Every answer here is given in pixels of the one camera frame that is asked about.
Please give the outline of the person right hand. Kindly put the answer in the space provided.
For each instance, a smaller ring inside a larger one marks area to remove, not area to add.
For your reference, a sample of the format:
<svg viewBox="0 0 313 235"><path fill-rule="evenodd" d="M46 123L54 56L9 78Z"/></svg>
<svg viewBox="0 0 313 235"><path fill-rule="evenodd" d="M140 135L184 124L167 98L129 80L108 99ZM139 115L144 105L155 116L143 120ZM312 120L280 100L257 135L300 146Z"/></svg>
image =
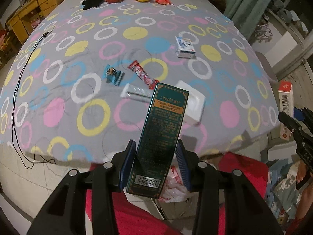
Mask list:
<svg viewBox="0 0 313 235"><path fill-rule="evenodd" d="M304 177L306 176L307 173L307 166L303 161L300 161L299 167L298 167L298 172L296 176L297 183L300 183L303 181ZM293 222L293 225L297 227L302 219L305 217L307 212L309 211L310 207L312 205L312 183L307 186L306 189L303 190L301 194L301 200L298 205L296 214L295 214L295 219Z"/></svg>

